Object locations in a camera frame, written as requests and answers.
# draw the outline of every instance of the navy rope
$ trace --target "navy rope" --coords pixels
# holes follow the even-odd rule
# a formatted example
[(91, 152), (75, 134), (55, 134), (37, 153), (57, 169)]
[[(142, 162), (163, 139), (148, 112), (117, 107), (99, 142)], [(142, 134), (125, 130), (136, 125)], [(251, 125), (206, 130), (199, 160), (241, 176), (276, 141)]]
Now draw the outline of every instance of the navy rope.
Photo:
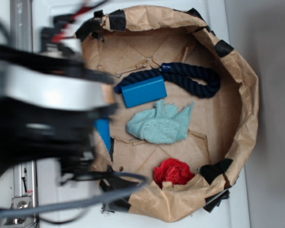
[[(123, 86), (157, 76), (162, 76), (165, 81), (173, 82), (200, 98), (213, 97), (220, 88), (219, 75), (212, 69), (185, 63), (163, 63), (159, 69), (131, 73), (114, 87), (114, 91), (120, 94)], [(201, 85), (188, 77), (202, 79), (207, 85)]]

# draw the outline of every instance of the light blue cloth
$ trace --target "light blue cloth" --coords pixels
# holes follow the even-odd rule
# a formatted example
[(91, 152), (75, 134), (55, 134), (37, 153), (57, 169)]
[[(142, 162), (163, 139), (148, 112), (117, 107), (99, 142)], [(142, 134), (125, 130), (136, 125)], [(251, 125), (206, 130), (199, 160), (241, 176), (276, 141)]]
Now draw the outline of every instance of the light blue cloth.
[(172, 144), (187, 138), (194, 102), (181, 112), (174, 104), (164, 100), (155, 103), (155, 108), (135, 114), (128, 122), (126, 131), (138, 139), (154, 144)]

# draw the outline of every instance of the gray cable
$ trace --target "gray cable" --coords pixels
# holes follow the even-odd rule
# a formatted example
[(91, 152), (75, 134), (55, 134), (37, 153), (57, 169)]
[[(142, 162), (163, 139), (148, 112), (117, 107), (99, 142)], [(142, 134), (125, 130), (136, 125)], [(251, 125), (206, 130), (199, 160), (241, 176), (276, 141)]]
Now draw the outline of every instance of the gray cable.
[(0, 219), (1, 218), (17, 218), (17, 217), (26, 217), (32, 216), (34, 214), (40, 214), (45, 212), (52, 212), (57, 210), (66, 210), (73, 208), (85, 208), (88, 206), (92, 206), (97, 203), (109, 203), (116, 199), (120, 199), (126, 196), (130, 196), (133, 192), (141, 189), (146, 183), (147, 178), (138, 174), (126, 173), (126, 172), (113, 172), (112, 175), (115, 178), (118, 177), (131, 177), (138, 180), (143, 181), (142, 183), (125, 188), (123, 190), (114, 190), (107, 193), (104, 193), (97, 197), (92, 197), (89, 199), (77, 200), (72, 202), (58, 203), (58, 204), (50, 204), (45, 206), (40, 206), (36, 208), (28, 208), (28, 209), (0, 209)]

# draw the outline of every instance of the blue block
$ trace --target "blue block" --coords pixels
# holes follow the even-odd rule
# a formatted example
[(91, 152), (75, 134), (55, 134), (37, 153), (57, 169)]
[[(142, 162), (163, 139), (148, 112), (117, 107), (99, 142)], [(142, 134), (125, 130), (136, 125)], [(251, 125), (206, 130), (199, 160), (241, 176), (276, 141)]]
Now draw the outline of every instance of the blue block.
[(102, 137), (106, 148), (110, 152), (111, 149), (111, 136), (110, 136), (110, 125), (109, 119), (98, 119), (94, 122), (95, 128), (99, 132), (100, 136)]
[(155, 101), (167, 96), (162, 76), (122, 87), (123, 98), (128, 108)]

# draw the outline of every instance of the metal bracket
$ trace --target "metal bracket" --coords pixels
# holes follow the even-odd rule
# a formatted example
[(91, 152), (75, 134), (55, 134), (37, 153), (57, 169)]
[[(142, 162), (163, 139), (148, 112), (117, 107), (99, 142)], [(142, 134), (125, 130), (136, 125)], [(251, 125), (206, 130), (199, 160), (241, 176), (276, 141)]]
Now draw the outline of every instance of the metal bracket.
[[(26, 209), (32, 207), (31, 196), (15, 197), (12, 200), (11, 209)], [(28, 228), (35, 224), (33, 217), (8, 218), (4, 228)]]

